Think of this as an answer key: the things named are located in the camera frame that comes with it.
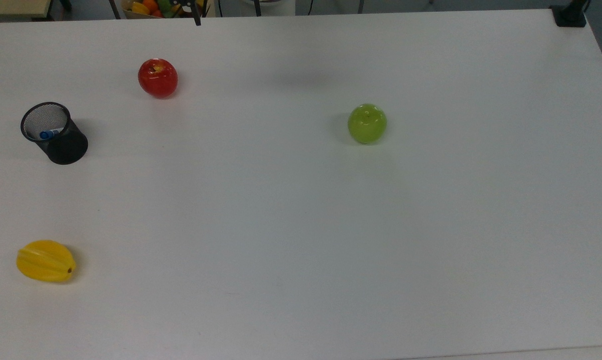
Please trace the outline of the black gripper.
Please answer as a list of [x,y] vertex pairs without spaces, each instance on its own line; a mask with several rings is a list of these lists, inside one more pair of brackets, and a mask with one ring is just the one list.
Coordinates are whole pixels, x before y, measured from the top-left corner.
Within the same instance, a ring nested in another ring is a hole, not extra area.
[[201,15],[198,11],[198,5],[195,0],[173,0],[174,5],[180,5],[183,8],[192,8],[192,18],[196,25],[200,27],[202,25]]

